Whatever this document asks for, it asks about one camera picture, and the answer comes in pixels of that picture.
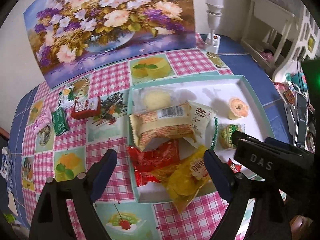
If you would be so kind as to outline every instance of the packaged snack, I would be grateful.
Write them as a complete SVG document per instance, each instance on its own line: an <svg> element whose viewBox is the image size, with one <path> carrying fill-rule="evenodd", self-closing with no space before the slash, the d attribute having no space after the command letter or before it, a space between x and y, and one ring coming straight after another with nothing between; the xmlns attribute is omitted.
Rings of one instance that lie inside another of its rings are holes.
<svg viewBox="0 0 320 240"><path fill-rule="evenodd" d="M52 112L52 122L57 136L70 130L67 122L67 115L62 107L59 107L56 111Z"/></svg>
<svg viewBox="0 0 320 240"><path fill-rule="evenodd" d="M245 132L244 124L228 124L227 126L221 126L219 142L224 149L232 148L236 149L237 146L232 143L231 137L234 131Z"/></svg>
<svg viewBox="0 0 320 240"><path fill-rule="evenodd" d="M133 103L134 113L146 113L158 109L163 109L174 104L178 105L174 96L173 89L151 87L134 90Z"/></svg>
<svg viewBox="0 0 320 240"><path fill-rule="evenodd" d="M196 152L184 159L169 177L159 176L158 170L152 172L166 188L179 213L185 210L199 189L210 179L203 161L206 150L207 148L201 145Z"/></svg>
<svg viewBox="0 0 320 240"><path fill-rule="evenodd" d="M76 102L71 116L74 119L85 119L97 116L101 113L100 97L90 98L81 102Z"/></svg>
<svg viewBox="0 0 320 240"><path fill-rule="evenodd" d="M33 133L37 134L51 122L52 122L51 111L50 111L50 108L47 107L44 113L40 114L40 116L34 122Z"/></svg>
<svg viewBox="0 0 320 240"><path fill-rule="evenodd" d="M229 100L229 118L236 120L238 118L245 118L248 116L249 107L246 103L241 101L239 98L232 97Z"/></svg>
<svg viewBox="0 0 320 240"><path fill-rule="evenodd" d="M240 172L242 165L241 164L234 164L233 161L229 158L228 165L232 169L234 173Z"/></svg>
<svg viewBox="0 0 320 240"><path fill-rule="evenodd" d="M133 141L136 147L143 151L153 138L189 137L195 141L189 108L190 105L186 102L146 114L130 114Z"/></svg>
<svg viewBox="0 0 320 240"><path fill-rule="evenodd" d="M58 96L57 108L61 106L64 110L66 110L69 107L73 106L73 104L75 103L73 95L74 87L75 86L68 86L66 89L60 91Z"/></svg>
<svg viewBox="0 0 320 240"><path fill-rule="evenodd" d="M195 134L202 138L208 123L217 114L209 106L192 101L189 101L189 104L191 106L190 113L193 129L195 130Z"/></svg>
<svg viewBox="0 0 320 240"><path fill-rule="evenodd" d="M161 144L156 150L141 152L135 147L127 147L135 169L137 186L146 185L148 181L159 182L151 171L170 164L177 164L179 158L179 141L170 140Z"/></svg>

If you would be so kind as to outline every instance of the red wrapper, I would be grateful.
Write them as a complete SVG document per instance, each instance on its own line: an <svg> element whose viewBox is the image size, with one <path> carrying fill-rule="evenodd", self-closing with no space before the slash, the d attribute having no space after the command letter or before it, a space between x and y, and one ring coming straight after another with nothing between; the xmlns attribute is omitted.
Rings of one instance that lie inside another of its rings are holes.
<svg viewBox="0 0 320 240"><path fill-rule="evenodd" d="M97 116L101 113L100 97L90 98L81 102L76 102L71 116L74 119L85 119Z"/></svg>
<svg viewBox="0 0 320 240"><path fill-rule="evenodd" d="M143 186L148 181L159 182L151 171L177 164L179 158L179 141L170 140L160 145L156 150L141 152L135 147L128 147L130 159L134 166L137 186Z"/></svg>
<svg viewBox="0 0 320 240"><path fill-rule="evenodd" d="M242 168L242 165L240 165L240 164L234 164L233 162L232 162L232 160L228 160L228 165L229 165L229 167L232 169L232 171L234 172L234 173L237 173L237 172L240 172L240 170L241 170L241 168Z"/></svg>

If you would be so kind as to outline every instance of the cake picture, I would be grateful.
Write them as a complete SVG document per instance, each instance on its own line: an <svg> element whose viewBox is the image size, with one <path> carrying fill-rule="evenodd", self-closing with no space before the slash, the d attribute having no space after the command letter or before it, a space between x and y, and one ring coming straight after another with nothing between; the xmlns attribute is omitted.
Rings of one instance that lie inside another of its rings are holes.
<svg viewBox="0 0 320 240"><path fill-rule="evenodd" d="M130 61L132 84L175 76L165 54Z"/></svg>

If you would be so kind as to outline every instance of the wall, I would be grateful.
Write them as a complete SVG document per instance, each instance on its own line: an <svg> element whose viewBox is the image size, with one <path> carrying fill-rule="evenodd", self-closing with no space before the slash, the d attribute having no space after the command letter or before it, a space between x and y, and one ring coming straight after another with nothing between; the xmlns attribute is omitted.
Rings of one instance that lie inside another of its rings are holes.
<svg viewBox="0 0 320 240"><path fill-rule="evenodd" d="M44 81L32 54L24 26L23 12L34 0L19 0L0 29L0 127L10 131L20 99ZM225 0L217 33L239 40L250 0ZM196 30L207 34L205 0L194 0Z"/></svg>

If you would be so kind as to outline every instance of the flower painting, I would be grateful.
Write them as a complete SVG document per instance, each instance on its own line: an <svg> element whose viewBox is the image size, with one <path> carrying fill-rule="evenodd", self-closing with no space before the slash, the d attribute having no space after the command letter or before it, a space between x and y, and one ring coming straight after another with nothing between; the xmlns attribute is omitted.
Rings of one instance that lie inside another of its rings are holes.
<svg viewBox="0 0 320 240"><path fill-rule="evenodd" d="M50 88L112 62L196 45L193 0L36 0L24 19Z"/></svg>

